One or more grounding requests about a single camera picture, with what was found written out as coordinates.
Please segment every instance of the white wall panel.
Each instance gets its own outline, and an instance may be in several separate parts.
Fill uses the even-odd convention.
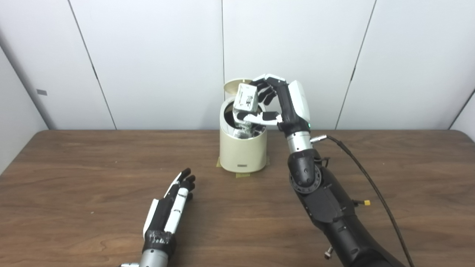
[[[0,1],[0,41],[52,128],[114,129],[67,0]]]
[[[0,174],[46,124],[0,48]]]
[[[217,129],[221,1],[72,0],[118,129]]]
[[[475,142],[475,96],[470,98],[450,129],[464,132]]]
[[[299,80],[312,128],[334,129],[373,0],[223,1],[225,80]],[[280,110],[277,100],[269,109]]]
[[[338,129],[448,129],[475,88],[475,1],[378,1]]]

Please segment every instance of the open lid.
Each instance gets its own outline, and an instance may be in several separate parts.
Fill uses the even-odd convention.
[[[249,84],[252,82],[250,79],[234,79],[230,80],[224,84],[224,91],[231,95],[236,95],[238,93],[239,84]]]

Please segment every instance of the cream trash can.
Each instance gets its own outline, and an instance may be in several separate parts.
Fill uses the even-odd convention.
[[[251,80],[236,79],[227,82],[224,89],[234,95],[224,101],[219,112],[219,162],[229,172],[248,173],[264,168],[267,162],[267,129],[253,125],[251,136],[242,136],[233,118],[233,103],[240,83]],[[266,111],[258,104],[259,111]]]

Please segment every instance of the robotic arm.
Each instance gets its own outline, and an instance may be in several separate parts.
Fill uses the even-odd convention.
[[[335,176],[324,166],[312,143],[327,136],[310,138],[310,115],[305,94],[299,82],[288,84],[274,75],[254,79],[260,93],[258,100],[269,104],[278,97],[282,114],[275,114],[275,122],[285,134],[290,149],[287,161],[289,180],[312,223],[328,238],[345,267],[404,267],[381,247],[365,229],[355,214],[353,202]],[[264,124],[263,114],[241,114],[238,119]]]
[[[185,203],[193,198],[195,176],[189,168],[180,172],[160,200],[152,200],[143,226],[140,263],[122,263],[120,267],[166,267],[176,248],[175,232]]]

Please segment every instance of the black cable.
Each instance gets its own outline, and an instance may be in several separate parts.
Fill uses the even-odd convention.
[[[411,255],[409,254],[408,247],[406,246],[406,243],[404,242],[404,239],[402,238],[402,234],[401,234],[401,231],[398,227],[398,224],[396,223],[396,220],[394,219],[394,216],[392,216],[392,213],[391,213],[391,210],[389,209],[388,204],[384,200],[383,195],[381,194],[380,190],[378,189],[378,187],[374,183],[373,179],[371,179],[370,175],[366,172],[366,170],[363,168],[361,163],[356,159],[356,157],[353,155],[353,153],[343,144],[342,141],[339,141],[339,140],[337,140],[337,139],[335,139],[335,138],[333,138],[329,135],[327,135],[327,138],[332,140],[333,142],[335,142],[341,149],[343,149],[343,151],[345,151],[351,157],[351,159],[353,159],[353,161],[356,163],[356,165],[361,170],[361,172],[364,174],[364,176],[366,176],[366,178],[370,182],[371,186],[373,187],[374,191],[378,195],[378,198],[380,199],[381,203],[383,204],[384,209],[386,210],[386,212],[389,216],[389,219],[391,220],[391,223],[394,227],[394,230],[396,231],[396,234],[399,238],[399,242],[401,243],[402,250],[404,251],[404,254],[406,254],[406,258],[408,259],[409,266],[414,267],[414,263],[412,262],[412,258],[411,258]]]

